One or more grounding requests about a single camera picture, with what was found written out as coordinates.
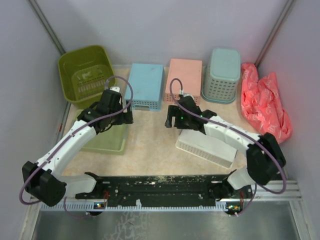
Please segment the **white perforated tray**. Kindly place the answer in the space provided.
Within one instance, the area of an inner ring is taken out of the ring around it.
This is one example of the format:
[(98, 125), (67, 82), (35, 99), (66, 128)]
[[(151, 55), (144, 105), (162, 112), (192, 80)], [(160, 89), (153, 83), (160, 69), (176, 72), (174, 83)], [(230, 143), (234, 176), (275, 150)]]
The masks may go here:
[(175, 146), (226, 169), (231, 168), (237, 154), (237, 150), (225, 142), (189, 129), (180, 132)]

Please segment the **light green shallow tray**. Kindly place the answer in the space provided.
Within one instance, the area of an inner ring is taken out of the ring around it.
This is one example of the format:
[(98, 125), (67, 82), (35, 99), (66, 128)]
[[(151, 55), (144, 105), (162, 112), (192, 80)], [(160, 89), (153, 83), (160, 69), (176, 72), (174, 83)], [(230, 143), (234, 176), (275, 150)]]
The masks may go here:
[(82, 152), (106, 155), (123, 155), (126, 148), (127, 125), (113, 126), (106, 132), (99, 133), (82, 148)]

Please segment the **blue shallow plastic tray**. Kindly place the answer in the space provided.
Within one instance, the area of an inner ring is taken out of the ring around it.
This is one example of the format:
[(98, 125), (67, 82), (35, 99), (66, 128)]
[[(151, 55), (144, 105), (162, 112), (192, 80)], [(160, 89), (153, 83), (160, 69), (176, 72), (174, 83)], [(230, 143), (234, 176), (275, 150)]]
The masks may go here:
[(132, 108), (159, 111), (162, 105), (164, 77), (162, 64), (132, 64), (128, 77), (128, 82), (133, 89)]

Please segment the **pink shallow plastic tray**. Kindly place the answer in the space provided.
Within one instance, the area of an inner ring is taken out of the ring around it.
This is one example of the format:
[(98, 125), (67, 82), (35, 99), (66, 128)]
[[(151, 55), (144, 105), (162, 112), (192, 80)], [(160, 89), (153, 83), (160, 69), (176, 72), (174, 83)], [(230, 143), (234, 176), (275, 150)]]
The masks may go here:
[(173, 79), (182, 82), (183, 92), (193, 96), (196, 105), (201, 102), (203, 62), (201, 60), (172, 58), (170, 60), (163, 101), (174, 104), (170, 94), (170, 83)]

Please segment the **large teal perforated basket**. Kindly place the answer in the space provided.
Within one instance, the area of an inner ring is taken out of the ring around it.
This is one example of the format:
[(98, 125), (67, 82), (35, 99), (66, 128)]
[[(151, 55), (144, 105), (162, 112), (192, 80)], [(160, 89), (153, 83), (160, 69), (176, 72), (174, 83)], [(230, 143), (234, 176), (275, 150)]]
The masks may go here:
[(236, 99), (241, 76), (241, 56), (238, 50), (216, 47), (205, 68), (201, 95), (212, 103), (230, 104)]

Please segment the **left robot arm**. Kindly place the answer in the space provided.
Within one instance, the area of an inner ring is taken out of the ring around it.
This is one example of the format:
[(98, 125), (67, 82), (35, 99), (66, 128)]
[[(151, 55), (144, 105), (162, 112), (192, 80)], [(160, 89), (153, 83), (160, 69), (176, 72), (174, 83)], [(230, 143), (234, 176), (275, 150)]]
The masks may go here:
[(69, 132), (43, 157), (36, 162), (27, 161), (22, 167), (23, 187), (19, 200), (25, 204), (23, 193), (27, 192), (49, 207), (63, 198), (77, 194), (88, 194), (97, 199), (103, 195), (104, 186), (98, 176), (92, 173), (73, 177), (62, 174), (69, 162), (97, 135), (114, 126), (133, 123), (130, 101), (123, 105), (118, 86), (103, 91), (98, 102), (84, 109)]

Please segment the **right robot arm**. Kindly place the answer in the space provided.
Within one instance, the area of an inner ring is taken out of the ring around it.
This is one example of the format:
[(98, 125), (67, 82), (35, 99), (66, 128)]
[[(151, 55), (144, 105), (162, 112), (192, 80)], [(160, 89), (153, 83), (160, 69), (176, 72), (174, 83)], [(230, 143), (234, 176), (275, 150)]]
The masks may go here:
[(274, 135), (267, 132), (257, 134), (245, 131), (223, 120), (211, 110), (201, 110), (191, 96), (181, 96), (174, 105), (169, 105), (165, 121), (166, 128), (194, 130), (210, 138), (221, 140), (246, 157), (246, 166), (230, 173), (223, 185), (223, 192), (235, 198), (244, 186), (258, 184), (262, 188), (280, 175), (282, 194), (287, 188), (284, 173), (286, 159)]

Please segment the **olive green plastic basket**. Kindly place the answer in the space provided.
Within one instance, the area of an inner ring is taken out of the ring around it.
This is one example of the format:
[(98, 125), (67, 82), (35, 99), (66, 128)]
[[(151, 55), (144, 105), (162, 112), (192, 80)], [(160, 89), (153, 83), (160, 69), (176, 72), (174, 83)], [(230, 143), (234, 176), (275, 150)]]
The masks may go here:
[(100, 45), (63, 54), (58, 70), (65, 99), (78, 109), (99, 101), (107, 79), (115, 75), (107, 52)]

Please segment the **pink patterned plastic bag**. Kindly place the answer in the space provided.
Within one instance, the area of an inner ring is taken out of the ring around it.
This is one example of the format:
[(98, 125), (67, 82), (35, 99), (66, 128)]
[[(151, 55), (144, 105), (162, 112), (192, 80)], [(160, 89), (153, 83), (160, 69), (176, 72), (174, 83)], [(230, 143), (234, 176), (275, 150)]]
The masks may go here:
[(260, 134), (271, 133), (279, 144), (288, 140), (293, 127), (282, 105), (276, 73), (259, 78), (253, 63), (243, 63), (241, 73), (242, 116)]

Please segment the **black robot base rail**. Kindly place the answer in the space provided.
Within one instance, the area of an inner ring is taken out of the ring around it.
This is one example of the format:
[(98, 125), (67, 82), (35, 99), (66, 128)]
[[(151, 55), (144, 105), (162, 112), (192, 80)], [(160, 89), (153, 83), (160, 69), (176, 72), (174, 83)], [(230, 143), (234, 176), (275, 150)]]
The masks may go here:
[(252, 187), (239, 190), (218, 175), (97, 176), (92, 192), (78, 193), (77, 200), (103, 199), (109, 207), (214, 207), (222, 199), (248, 200)]

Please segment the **left corner metal post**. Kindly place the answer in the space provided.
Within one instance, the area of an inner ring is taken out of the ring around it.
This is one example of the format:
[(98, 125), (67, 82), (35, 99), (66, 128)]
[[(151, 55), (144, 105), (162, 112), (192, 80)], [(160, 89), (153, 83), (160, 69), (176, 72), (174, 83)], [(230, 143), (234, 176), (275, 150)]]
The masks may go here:
[(55, 33), (53, 27), (49, 23), (38, 2), (36, 0), (27, 0), (27, 2), (29, 3), (36, 17), (39, 19), (41, 25), (44, 27), (46, 33), (48, 34), (57, 51), (60, 53), (61, 56), (64, 55), (66, 53), (66, 50), (63, 47), (61, 41), (59, 40), (57, 34)]

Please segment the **corner metal post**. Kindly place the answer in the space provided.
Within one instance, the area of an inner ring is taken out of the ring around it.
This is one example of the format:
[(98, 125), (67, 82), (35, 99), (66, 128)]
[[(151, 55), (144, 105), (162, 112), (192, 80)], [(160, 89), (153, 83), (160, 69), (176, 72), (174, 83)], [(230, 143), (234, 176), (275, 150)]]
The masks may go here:
[(297, 2), (296, 0), (287, 0), (285, 2), (283, 9), (281, 10), (272, 30), (270, 31), (270, 33), (269, 33), (259, 55), (254, 63), (254, 65), (257, 68), (261, 65), (263, 59), (265, 58), (266, 54), (268, 53), (270, 47), (272, 46), (274, 40), (277, 37), (277, 34), (279, 33), (282, 25), (284, 24), (284, 22), (286, 21), (286, 19), (290, 15), (296, 2)]
[(38, 2), (36, 0), (27, 0), (27, 2), (29, 3), (36, 17), (39, 19), (41, 25), (44, 27), (46, 33), (48, 34), (57, 51), (60, 53), (61, 56), (64, 55), (66, 53), (66, 50), (63, 47), (61, 41), (59, 40), (57, 34), (55, 33), (53, 27), (49, 23)]

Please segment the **right corner metal post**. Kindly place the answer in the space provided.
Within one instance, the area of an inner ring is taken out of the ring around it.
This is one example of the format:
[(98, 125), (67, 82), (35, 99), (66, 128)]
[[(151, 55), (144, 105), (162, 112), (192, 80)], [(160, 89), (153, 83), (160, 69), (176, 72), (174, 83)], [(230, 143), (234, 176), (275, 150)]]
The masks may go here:
[(297, 2), (296, 0), (287, 0), (285, 2), (283, 9), (281, 10), (272, 30), (270, 31), (270, 33), (269, 33), (259, 55), (254, 63), (254, 65), (257, 68), (261, 65), (263, 59), (265, 58), (266, 54), (268, 53), (270, 47), (272, 46), (274, 40), (277, 37), (277, 34), (279, 33), (282, 25), (284, 24), (284, 22), (286, 21), (286, 19), (290, 15), (296, 2)]

